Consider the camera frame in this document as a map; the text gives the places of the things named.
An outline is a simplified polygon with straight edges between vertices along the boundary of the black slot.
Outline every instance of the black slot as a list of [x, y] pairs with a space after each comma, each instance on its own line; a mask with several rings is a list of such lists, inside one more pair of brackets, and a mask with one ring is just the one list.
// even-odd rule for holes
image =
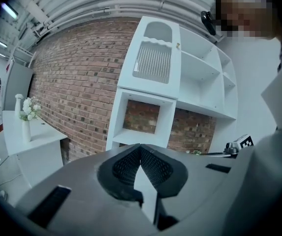
[[208, 168], [208, 169], [212, 169], [212, 170], [220, 171], [220, 172], [224, 172], [224, 173], [228, 173], [230, 171], [230, 167], [217, 165], [217, 164], [213, 164], [213, 163], [210, 163], [205, 167]]
[[46, 228], [70, 194], [71, 189], [57, 186], [28, 216], [35, 224]]

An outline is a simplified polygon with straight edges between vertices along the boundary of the red brick wall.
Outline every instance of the red brick wall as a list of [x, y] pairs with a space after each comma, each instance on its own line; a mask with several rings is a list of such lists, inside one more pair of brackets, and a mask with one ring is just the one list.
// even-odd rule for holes
[[[105, 151], [116, 85], [138, 19], [99, 20], [63, 30], [35, 49], [30, 96], [41, 117], [65, 133], [68, 160]], [[158, 106], [130, 102], [125, 128], [154, 132]], [[215, 120], [178, 110], [169, 147], [208, 151]]]

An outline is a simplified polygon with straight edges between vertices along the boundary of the flower vase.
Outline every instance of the flower vase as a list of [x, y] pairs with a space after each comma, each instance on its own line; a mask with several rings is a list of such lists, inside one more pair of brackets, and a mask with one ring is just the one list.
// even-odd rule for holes
[[23, 142], [29, 143], [31, 141], [31, 130], [29, 128], [28, 120], [22, 121], [22, 135], [23, 135]]
[[20, 118], [21, 114], [21, 99], [17, 99], [15, 102], [14, 114], [17, 118]]

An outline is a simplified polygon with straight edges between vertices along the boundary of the white cabinet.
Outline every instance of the white cabinet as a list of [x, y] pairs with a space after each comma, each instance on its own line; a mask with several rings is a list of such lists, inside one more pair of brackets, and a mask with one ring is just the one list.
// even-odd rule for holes
[[176, 99], [180, 70], [179, 25], [142, 17], [127, 52], [118, 87]]
[[[106, 149], [145, 143], [167, 147], [175, 107], [237, 118], [237, 86], [231, 59], [178, 24], [142, 17], [118, 81]], [[123, 128], [128, 99], [160, 106], [155, 134]]]

